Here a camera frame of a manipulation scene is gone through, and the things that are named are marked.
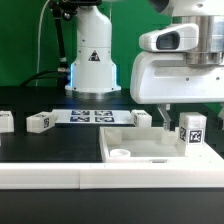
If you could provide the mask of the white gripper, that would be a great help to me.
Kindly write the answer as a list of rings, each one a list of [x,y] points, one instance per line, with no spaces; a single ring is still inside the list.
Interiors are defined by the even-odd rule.
[[[194,23],[172,24],[139,38],[142,52],[135,58],[130,94],[139,104],[158,104],[166,131],[175,130],[166,103],[224,101],[224,64],[190,65],[187,53],[199,43]],[[218,130],[224,130],[224,104],[218,114]]]

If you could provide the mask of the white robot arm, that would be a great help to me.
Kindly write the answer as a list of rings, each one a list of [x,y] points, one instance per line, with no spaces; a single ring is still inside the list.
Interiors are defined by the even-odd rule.
[[[139,38],[130,95],[139,104],[156,104],[166,115],[171,103],[224,102],[224,1],[148,0],[172,17],[166,28]],[[77,10],[77,57],[66,90],[83,98],[117,92],[111,59],[112,25],[96,6]]]

